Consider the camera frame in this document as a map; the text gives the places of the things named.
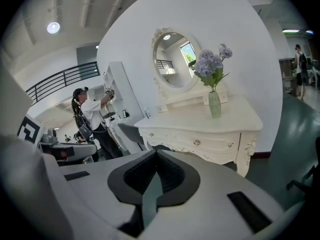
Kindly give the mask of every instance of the ceiling light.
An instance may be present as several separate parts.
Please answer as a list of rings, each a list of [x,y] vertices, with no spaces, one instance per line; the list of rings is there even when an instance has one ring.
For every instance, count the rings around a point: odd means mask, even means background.
[[[57,33],[60,29],[60,24],[58,22],[51,22],[48,27],[46,28],[46,30],[50,33],[50,34],[54,34]]]
[[[299,31],[300,31],[299,29],[285,29],[282,32],[283,33],[297,33]]]

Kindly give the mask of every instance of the drawer knob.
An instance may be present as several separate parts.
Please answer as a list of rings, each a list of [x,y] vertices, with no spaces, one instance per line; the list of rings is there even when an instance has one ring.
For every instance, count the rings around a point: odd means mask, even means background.
[[[200,145],[200,140],[196,139],[194,142],[193,142],[194,145],[196,146],[199,146]]]

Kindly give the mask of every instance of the carved table leg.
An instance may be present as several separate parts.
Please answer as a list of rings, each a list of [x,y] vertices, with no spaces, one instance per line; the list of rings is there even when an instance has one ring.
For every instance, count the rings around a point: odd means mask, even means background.
[[[147,141],[147,139],[145,137],[142,137],[143,138],[143,143],[144,143],[144,146],[146,147],[146,150],[153,150],[153,147],[149,144],[149,142]]]
[[[256,133],[241,133],[240,145],[235,159],[236,172],[245,177],[249,170],[251,156],[255,153]]]

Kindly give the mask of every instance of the oval mirror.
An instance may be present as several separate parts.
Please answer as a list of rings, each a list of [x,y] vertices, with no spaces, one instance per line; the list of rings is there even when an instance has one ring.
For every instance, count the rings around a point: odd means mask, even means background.
[[[196,53],[191,42],[182,34],[167,32],[162,35],[155,57],[156,68],[169,85],[185,87],[194,77]]]

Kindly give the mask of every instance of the black chair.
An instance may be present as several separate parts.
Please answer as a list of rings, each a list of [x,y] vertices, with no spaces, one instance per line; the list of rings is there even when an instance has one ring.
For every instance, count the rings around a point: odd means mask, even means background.
[[[286,189],[290,190],[293,186],[296,186],[300,190],[302,190],[306,194],[306,198],[310,197],[311,195],[314,196],[314,194],[317,193],[317,190],[319,188],[319,176],[320,176],[320,166],[319,166],[319,160],[320,160],[320,137],[316,138],[315,140],[315,148],[316,148],[316,154],[318,159],[318,165],[315,167],[313,166],[310,171],[303,177],[304,179],[308,179],[311,175],[313,175],[312,179],[312,185],[307,186],[297,180],[291,180],[290,183],[286,185]]]
[[[118,123],[119,128],[125,136],[132,142],[135,142],[138,144],[141,151],[144,151],[141,147],[141,145],[144,145],[144,139],[140,136],[139,128],[135,126],[131,126],[125,123]],[[170,148],[164,146],[164,145],[156,145],[152,146],[154,150],[168,150],[170,151]]]

